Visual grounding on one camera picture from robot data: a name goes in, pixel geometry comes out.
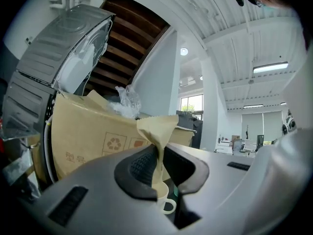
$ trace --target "ceiling light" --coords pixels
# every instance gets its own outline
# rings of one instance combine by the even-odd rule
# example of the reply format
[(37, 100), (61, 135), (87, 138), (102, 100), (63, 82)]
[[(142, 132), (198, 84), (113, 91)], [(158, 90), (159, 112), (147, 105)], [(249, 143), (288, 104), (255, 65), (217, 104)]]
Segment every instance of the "ceiling light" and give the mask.
[(188, 49), (187, 49), (187, 48), (181, 48), (181, 49), (180, 49), (180, 54), (181, 54), (182, 56), (187, 55), (187, 54), (188, 54)]
[(266, 71), (274, 71), (274, 70), (280, 70), (280, 69), (286, 69), (288, 67), (288, 62), (283, 63), (277, 63), (277, 64), (271, 64), (271, 65), (263, 65), (253, 68), (253, 73), (260, 73), (260, 72), (266, 72)]
[(246, 108), (256, 108), (256, 107), (263, 107), (263, 104), (246, 105), (246, 106), (244, 106), (244, 109), (246, 109)]

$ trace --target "computer monitor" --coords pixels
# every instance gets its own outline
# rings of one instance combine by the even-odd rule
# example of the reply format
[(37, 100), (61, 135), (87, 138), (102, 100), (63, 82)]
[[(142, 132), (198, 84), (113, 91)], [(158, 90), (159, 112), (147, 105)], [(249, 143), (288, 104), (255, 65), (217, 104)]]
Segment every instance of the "computer monitor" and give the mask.
[(263, 146), (263, 142), (264, 142), (264, 135), (258, 135), (257, 144), (256, 144), (256, 151), (258, 151)]

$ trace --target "recycling symbol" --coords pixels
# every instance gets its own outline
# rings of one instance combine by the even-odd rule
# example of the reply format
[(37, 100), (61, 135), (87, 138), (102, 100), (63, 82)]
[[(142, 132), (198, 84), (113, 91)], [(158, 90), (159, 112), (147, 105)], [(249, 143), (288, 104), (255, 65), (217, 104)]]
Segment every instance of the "recycling symbol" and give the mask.
[(111, 138), (111, 140), (107, 143), (107, 146), (110, 150), (117, 151), (122, 145), (119, 139)]

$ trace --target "staircase underside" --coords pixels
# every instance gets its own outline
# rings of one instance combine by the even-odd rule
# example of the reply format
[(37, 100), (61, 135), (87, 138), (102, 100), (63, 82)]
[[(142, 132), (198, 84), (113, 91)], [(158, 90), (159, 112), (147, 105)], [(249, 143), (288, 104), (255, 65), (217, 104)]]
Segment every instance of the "staircase underside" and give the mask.
[(169, 24), (133, 0), (105, 0), (101, 8), (116, 16), (108, 49), (91, 73), (84, 94), (96, 90), (100, 95), (118, 95), (115, 87), (132, 82)]

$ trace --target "plastic bag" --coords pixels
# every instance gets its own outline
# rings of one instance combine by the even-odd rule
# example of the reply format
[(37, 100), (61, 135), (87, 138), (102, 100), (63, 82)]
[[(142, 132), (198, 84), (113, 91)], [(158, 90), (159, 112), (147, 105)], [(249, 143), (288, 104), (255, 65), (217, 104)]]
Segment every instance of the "plastic bag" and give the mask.
[(141, 102), (139, 95), (134, 91), (132, 85), (123, 87), (115, 87), (118, 91), (121, 102), (110, 102), (109, 106), (123, 117), (136, 119), (139, 116)]

